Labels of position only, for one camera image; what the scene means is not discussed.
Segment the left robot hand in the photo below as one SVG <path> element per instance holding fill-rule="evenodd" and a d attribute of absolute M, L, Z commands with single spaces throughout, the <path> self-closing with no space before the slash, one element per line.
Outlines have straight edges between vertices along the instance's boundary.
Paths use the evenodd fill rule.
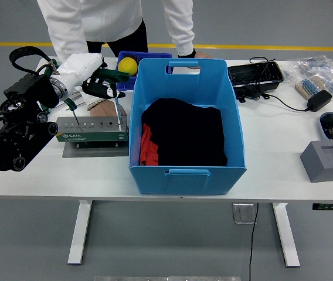
<path fill-rule="evenodd" d="M 117 89 L 117 83 L 126 82 L 129 77 L 128 73 L 107 69 L 101 54 L 79 53 L 62 63 L 50 76 L 50 82 L 62 101 L 77 87 L 81 87 L 86 100 L 93 101 L 125 97 L 125 93 Z"/>

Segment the person's left hand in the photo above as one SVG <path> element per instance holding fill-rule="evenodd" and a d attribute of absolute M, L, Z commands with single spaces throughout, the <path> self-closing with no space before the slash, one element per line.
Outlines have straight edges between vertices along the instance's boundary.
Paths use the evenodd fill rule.
<path fill-rule="evenodd" d="M 200 51 L 196 51 L 193 50 L 193 52 L 189 55 L 186 56 L 180 56 L 179 58 L 199 58 L 199 59 L 212 59 L 213 57 L 205 52 L 200 52 Z"/>

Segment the person's right hand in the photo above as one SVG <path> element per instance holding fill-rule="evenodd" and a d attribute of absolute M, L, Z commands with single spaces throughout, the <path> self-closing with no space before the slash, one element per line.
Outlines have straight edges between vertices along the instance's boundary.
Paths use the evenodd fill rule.
<path fill-rule="evenodd" d="M 87 106 L 90 116 L 117 116 L 115 103 L 110 100 L 99 99 Z"/>

